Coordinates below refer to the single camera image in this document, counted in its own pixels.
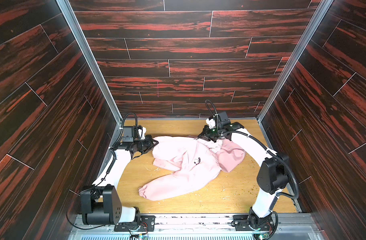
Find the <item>pink zip-up jacket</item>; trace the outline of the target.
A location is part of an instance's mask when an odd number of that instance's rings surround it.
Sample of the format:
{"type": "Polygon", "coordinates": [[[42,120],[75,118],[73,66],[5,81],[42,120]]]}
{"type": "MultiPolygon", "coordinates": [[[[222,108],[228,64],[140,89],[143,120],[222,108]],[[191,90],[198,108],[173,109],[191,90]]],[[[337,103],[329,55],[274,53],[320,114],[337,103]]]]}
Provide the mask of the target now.
{"type": "Polygon", "coordinates": [[[220,172],[231,172],[245,158],[239,145],[219,139],[215,142],[190,137],[160,136],[153,149],[154,166],[172,171],[139,189],[147,200],[160,201],[198,191],[220,172]]]}

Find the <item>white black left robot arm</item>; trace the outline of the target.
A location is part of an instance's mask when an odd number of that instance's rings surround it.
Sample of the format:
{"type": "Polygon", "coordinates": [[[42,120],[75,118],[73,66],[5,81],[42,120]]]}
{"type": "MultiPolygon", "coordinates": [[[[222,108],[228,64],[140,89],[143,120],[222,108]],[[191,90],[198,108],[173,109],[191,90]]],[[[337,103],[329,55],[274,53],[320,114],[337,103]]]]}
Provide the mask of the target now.
{"type": "Polygon", "coordinates": [[[147,135],[144,139],[119,143],[109,148],[112,158],[103,176],[91,186],[84,187],[79,194],[81,216],[85,225],[140,224],[139,209],[124,207],[116,186],[134,154],[146,154],[158,144],[151,135],[147,135]]]}

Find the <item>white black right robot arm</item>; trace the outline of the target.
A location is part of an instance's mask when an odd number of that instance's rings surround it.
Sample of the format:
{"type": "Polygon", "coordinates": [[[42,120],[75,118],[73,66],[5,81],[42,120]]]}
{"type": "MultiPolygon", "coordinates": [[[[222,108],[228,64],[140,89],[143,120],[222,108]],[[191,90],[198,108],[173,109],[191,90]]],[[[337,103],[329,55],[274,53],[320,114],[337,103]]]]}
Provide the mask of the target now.
{"type": "Polygon", "coordinates": [[[206,141],[228,139],[241,147],[259,165],[257,183],[260,187],[257,199],[249,210],[250,229],[260,231],[272,220],[273,208],[280,196],[296,200],[299,184],[290,168],[289,157],[265,146],[253,137],[240,123],[229,120],[216,123],[206,120],[203,131],[198,135],[206,141]]]}

